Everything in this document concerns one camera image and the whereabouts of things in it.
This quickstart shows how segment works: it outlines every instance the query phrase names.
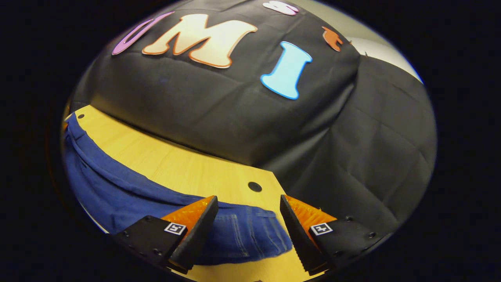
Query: denim fabric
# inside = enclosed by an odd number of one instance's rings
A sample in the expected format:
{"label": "denim fabric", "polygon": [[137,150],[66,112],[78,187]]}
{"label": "denim fabric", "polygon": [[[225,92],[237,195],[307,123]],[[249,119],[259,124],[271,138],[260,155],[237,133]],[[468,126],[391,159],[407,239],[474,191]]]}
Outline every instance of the denim fabric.
{"label": "denim fabric", "polygon": [[[106,155],[79,126],[75,114],[67,123],[65,164],[71,187],[108,232],[115,234],[145,215],[160,218],[202,199],[167,189]],[[292,249],[274,212],[223,202],[218,206],[202,256],[195,264],[255,261]]]}

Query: jeans pocket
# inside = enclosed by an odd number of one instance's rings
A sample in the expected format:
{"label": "jeans pocket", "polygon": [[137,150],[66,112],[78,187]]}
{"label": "jeans pocket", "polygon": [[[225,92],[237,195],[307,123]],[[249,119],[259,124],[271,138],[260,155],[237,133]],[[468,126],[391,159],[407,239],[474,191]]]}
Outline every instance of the jeans pocket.
{"label": "jeans pocket", "polygon": [[275,215],[270,214],[257,214],[260,219],[261,227],[264,234],[269,240],[268,248],[265,251],[265,256],[279,255],[288,250],[286,240],[283,238],[278,226],[278,221]]}
{"label": "jeans pocket", "polygon": [[205,242],[202,257],[249,257],[249,253],[242,240],[237,216],[235,214],[216,216],[212,231],[209,233],[207,241]]}

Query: light blue letter i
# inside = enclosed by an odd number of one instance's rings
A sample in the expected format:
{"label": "light blue letter i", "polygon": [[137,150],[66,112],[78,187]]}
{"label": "light blue letter i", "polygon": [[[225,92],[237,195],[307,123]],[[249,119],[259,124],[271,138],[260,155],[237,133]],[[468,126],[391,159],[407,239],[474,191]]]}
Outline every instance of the light blue letter i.
{"label": "light blue letter i", "polygon": [[296,100],[299,97],[297,84],[306,63],[312,57],[301,48],[289,42],[282,41],[284,49],[279,62],[270,74],[261,76],[261,83],[269,90],[285,98]]}

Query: wooden table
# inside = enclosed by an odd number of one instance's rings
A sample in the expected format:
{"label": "wooden table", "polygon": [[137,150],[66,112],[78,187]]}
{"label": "wooden table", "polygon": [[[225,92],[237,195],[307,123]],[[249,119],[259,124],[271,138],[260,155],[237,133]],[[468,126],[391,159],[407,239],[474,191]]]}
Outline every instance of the wooden table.
{"label": "wooden table", "polygon": [[[137,131],[92,106],[81,108],[75,114],[84,115],[77,121],[97,146],[148,179],[184,194],[217,195],[221,202],[274,211],[287,230],[280,213],[280,195],[285,192],[272,172],[202,154]],[[258,183],[263,190],[252,191],[249,182]],[[195,265],[188,274],[174,272],[203,282],[297,282],[322,274],[309,276],[294,248],[260,261]]]}

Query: cream letter m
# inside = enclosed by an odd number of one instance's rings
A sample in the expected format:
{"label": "cream letter m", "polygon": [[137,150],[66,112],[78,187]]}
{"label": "cream letter m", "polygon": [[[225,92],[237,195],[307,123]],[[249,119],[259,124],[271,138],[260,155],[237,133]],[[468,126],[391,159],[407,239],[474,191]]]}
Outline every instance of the cream letter m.
{"label": "cream letter m", "polygon": [[233,48],[249,32],[256,32],[257,27],[242,21],[227,21],[206,28],[208,15],[193,14],[181,17],[181,21],[164,33],[154,43],[144,47],[143,54],[159,55],[169,50],[169,41],[177,39],[172,54],[180,55],[186,50],[204,41],[202,47],[189,53],[193,61],[227,68],[231,65],[230,54]]}

